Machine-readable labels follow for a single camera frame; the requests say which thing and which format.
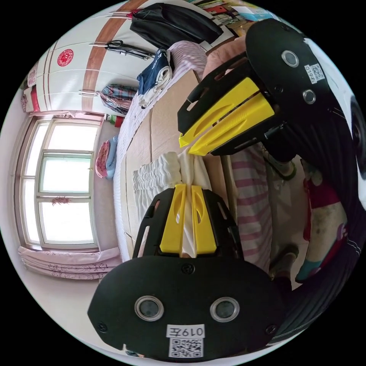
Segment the window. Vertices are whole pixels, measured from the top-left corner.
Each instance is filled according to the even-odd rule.
[[[20,177],[26,244],[48,249],[96,249],[93,166],[99,122],[38,121]]]

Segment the striped bedsheet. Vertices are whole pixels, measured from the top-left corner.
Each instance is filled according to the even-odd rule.
[[[238,191],[238,227],[246,261],[268,273],[272,245],[272,214],[267,172],[257,144],[231,156]]]

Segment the red emblem sticker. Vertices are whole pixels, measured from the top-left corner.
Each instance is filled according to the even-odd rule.
[[[57,64],[61,67],[67,66],[72,58],[74,57],[74,51],[67,49],[60,53],[59,57],[57,58]]]

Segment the black jacket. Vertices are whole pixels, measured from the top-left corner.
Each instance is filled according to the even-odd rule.
[[[130,29],[155,47],[164,49],[184,40],[211,44],[223,33],[210,18],[182,6],[163,3],[134,14]]]

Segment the curtain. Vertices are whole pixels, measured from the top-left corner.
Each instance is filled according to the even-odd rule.
[[[91,253],[18,249],[24,266],[32,271],[69,279],[101,279],[122,263],[118,248]]]

